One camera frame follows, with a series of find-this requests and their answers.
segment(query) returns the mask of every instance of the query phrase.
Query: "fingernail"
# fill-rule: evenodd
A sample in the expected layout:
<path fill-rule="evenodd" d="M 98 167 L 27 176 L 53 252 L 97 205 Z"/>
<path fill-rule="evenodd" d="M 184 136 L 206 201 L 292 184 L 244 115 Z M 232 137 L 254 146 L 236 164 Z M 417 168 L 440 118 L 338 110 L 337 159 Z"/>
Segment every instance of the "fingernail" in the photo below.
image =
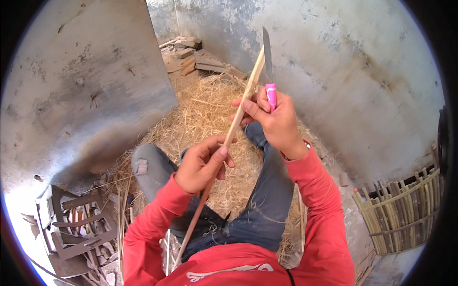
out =
<path fill-rule="evenodd" d="M 228 154 L 228 148 L 226 146 L 221 146 L 219 152 L 221 153 L 221 155 L 226 157 L 226 155 Z"/>

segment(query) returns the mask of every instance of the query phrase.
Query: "red long-sleeve shirt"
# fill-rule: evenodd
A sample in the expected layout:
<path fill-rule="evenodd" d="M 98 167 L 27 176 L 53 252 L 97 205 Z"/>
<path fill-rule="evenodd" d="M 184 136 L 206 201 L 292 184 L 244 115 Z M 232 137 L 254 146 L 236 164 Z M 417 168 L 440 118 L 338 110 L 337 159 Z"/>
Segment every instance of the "red long-sleeve shirt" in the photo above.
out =
<path fill-rule="evenodd" d="M 308 207 L 304 255 L 299 266 L 290 270 L 295 284 L 354 285 L 354 264 L 336 184 L 313 147 L 303 158 L 285 162 Z M 124 238 L 124 285 L 291 285 L 275 253 L 251 243 L 218 245 L 200 251 L 166 277 L 159 239 L 191 198 L 172 175 L 156 199 L 135 218 Z"/>

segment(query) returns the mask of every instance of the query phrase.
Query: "concrete wall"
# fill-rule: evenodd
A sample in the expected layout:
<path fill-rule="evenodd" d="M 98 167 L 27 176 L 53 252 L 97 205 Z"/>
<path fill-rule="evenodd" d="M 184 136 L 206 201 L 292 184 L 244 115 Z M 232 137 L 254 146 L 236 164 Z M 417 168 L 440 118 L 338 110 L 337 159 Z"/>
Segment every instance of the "concrete wall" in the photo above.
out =
<path fill-rule="evenodd" d="M 174 0 L 182 36 L 251 71 L 270 33 L 275 82 L 361 186 L 432 163 L 442 86 L 396 0 Z"/>
<path fill-rule="evenodd" d="M 151 23 L 159 44 L 179 35 L 179 25 L 174 0 L 146 0 Z"/>
<path fill-rule="evenodd" d="M 49 183 L 90 184 L 176 105 L 145 1 L 49 1 L 1 103 L 6 197 L 27 208 Z"/>

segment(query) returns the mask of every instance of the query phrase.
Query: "right hand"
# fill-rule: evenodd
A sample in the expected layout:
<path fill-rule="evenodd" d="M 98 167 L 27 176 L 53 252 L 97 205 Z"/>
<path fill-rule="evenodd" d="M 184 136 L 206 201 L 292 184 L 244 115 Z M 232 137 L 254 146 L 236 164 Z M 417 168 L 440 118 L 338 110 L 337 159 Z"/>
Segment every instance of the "right hand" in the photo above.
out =
<path fill-rule="evenodd" d="M 232 101 L 232 105 L 240 105 L 241 99 Z M 288 159 L 300 159 L 307 155 L 308 148 L 299 135 L 296 122 L 296 112 L 293 100 L 284 93 L 277 91 L 277 106 L 272 113 L 267 101 L 266 89 L 262 88 L 251 100 L 242 102 L 246 112 L 240 125 L 253 121 L 261 123 L 267 141 L 274 148 L 280 150 Z"/>

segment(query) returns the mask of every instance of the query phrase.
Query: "left hand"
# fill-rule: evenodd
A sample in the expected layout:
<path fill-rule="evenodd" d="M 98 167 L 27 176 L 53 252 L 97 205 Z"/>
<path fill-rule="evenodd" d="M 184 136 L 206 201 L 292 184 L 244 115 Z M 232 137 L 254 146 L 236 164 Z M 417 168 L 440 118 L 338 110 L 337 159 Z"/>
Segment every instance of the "left hand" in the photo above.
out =
<path fill-rule="evenodd" d="M 228 148 L 220 146 L 225 139 L 225 136 L 212 136 L 186 151 L 183 162 L 175 174 L 175 182 L 185 192 L 195 194 L 203 190 L 213 180 L 216 172 L 218 172 L 216 178 L 223 181 L 226 173 L 223 162 L 226 162 L 230 168 L 235 167 L 234 161 L 228 154 Z"/>

